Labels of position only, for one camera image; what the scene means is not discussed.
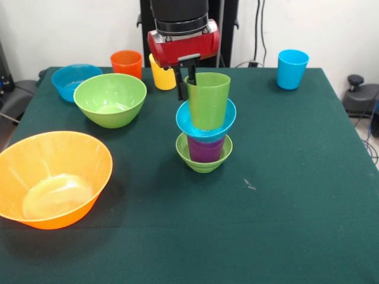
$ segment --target cable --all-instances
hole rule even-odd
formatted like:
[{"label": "cable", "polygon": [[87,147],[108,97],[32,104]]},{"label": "cable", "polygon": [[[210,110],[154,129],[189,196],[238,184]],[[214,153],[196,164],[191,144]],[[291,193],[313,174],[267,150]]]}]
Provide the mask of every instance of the cable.
[{"label": "cable", "polygon": [[375,105],[374,110],[372,111],[371,116],[370,116],[370,129],[369,129],[368,134],[367,134],[367,142],[370,139],[370,136],[372,133],[372,126],[371,126],[372,125],[372,119],[374,118],[374,114],[378,111],[378,108],[379,108],[379,101]]},{"label": "cable", "polygon": [[223,67],[226,67],[224,57],[221,53],[220,53],[220,60],[221,60],[221,64],[223,65]]},{"label": "cable", "polygon": [[17,123],[17,124],[20,123],[19,120],[16,120],[16,119],[14,119],[13,117],[10,117],[9,115],[3,114],[3,113],[1,113],[1,112],[0,112],[0,117],[4,117],[4,118],[6,118],[6,119],[8,119],[8,120],[10,120],[10,121],[12,121],[12,122]]},{"label": "cable", "polygon": [[220,55],[221,55],[221,41],[223,36],[223,23],[224,23],[224,9],[225,9],[225,0],[220,1],[220,12],[219,12],[219,33],[220,33],[220,43],[219,49],[216,56],[216,68],[220,67]]},{"label": "cable", "polygon": [[374,100],[377,98],[378,95],[379,95],[379,91],[375,94],[375,97],[371,100],[371,102],[369,102],[366,105],[365,110],[362,112],[361,116],[358,118],[358,121],[355,123],[354,127],[356,127],[358,125],[358,123],[362,120],[363,116],[366,115],[366,111],[368,110],[368,107],[372,104],[372,102],[374,102]]},{"label": "cable", "polygon": [[254,48],[254,60],[256,60],[256,51],[258,49],[258,16],[259,8],[261,7],[261,0],[258,0],[258,6],[256,7],[255,14],[255,48]]},{"label": "cable", "polygon": [[254,60],[249,60],[249,61],[244,61],[244,62],[241,62],[241,63],[239,63],[235,68],[237,68],[237,67],[239,67],[239,66],[241,66],[241,65],[244,65],[244,64],[246,64],[246,63],[250,63],[250,62],[252,62],[252,63],[256,63],[256,64],[258,64],[258,65],[261,65],[262,67],[265,67],[262,63],[260,63],[260,62],[257,62],[257,61],[254,61]]},{"label": "cable", "polygon": [[378,152],[376,151],[375,147],[367,142],[366,140],[362,140],[363,144],[366,146],[366,149],[368,149],[370,158],[373,159],[374,164],[376,165],[379,162],[379,155]]},{"label": "cable", "polygon": [[263,56],[263,65],[265,65],[266,55],[267,55],[267,49],[266,49],[265,39],[264,39],[264,36],[263,36],[263,12],[265,10],[265,3],[266,3],[266,0],[263,0],[262,1],[262,10],[261,10],[261,37],[262,37],[262,45],[263,45],[263,48],[265,50],[265,54]]}]

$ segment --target green tablecloth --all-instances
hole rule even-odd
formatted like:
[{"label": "green tablecloth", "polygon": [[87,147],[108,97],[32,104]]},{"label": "green tablecloth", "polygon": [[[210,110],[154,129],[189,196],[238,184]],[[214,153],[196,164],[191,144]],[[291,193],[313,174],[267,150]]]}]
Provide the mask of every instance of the green tablecloth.
[{"label": "green tablecloth", "polygon": [[180,102],[150,69],[140,114],[117,130],[63,102],[55,70],[12,142],[85,132],[109,147],[113,175],[68,228],[1,219],[1,283],[379,283],[379,175],[321,69],[292,92],[275,69],[216,70],[232,78],[237,120],[233,153],[209,174],[177,155]]}]

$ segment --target bowl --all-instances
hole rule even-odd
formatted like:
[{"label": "bowl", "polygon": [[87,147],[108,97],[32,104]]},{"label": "bowl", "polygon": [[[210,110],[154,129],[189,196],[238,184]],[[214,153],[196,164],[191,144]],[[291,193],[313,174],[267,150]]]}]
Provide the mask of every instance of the bowl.
[{"label": "bowl", "polygon": [[229,157],[233,150],[233,143],[228,135],[225,136],[221,157],[218,161],[212,163],[198,163],[191,160],[185,133],[180,134],[176,139],[176,150],[179,156],[192,170],[198,173],[209,173],[216,170]]},{"label": "bowl", "polygon": [[52,76],[52,83],[62,99],[73,102],[73,93],[80,83],[101,74],[101,69],[96,66],[74,64],[55,71]]},{"label": "bowl", "polygon": [[106,186],[113,162],[90,135],[54,131],[0,153],[0,216],[52,230],[79,221]]},{"label": "bowl", "polygon": [[74,101],[94,123],[105,128],[119,128],[139,113],[146,97],[146,86],[126,74],[104,74],[79,85]]},{"label": "bowl", "polygon": [[188,101],[184,102],[176,112],[176,124],[186,135],[205,143],[222,139],[236,120],[237,110],[231,99],[227,100],[224,123],[215,130],[201,130],[194,127]]}]

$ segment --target cup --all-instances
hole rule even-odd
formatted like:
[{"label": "cup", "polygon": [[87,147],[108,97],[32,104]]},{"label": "cup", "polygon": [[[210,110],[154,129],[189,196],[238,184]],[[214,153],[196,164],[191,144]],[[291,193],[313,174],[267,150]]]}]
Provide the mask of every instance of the cup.
[{"label": "cup", "polygon": [[283,50],[279,53],[277,84],[285,90],[299,87],[309,61],[309,56],[299,50]]},{"label": "cup", "polygon": [[187,84],[189,111],[194,127],[201,130],[221,127],[225,119],[230,77],[221,73],[197,73],[196,83]]},{"label": "cup", "polygon": [[176,86],[174,70],[165,70],[160,68],[155,62],[153,55],[149,55],[150,65],[152,66],[153,78],[155,86],[163,91],[168,91]]},{"label": "cup", "polygon": [[142,78],[142,55],[134,50],[118,51],[111,56],[114,73]]},{"label": "cup", "polygon": [[225,136],[212,143],[204,143],[187,136],[189,156],[198,163],[212,163],[219,160]]}]

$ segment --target orange cup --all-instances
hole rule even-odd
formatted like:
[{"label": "orange cup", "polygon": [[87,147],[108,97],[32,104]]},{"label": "orange cup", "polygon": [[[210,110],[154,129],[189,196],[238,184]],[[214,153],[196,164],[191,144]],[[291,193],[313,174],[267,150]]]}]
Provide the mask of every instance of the orange cup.
[{"label": "orange cup", "polygon": [[114,73],[142,78],[142,55],[134,50],[118,51],[111,56]]}]

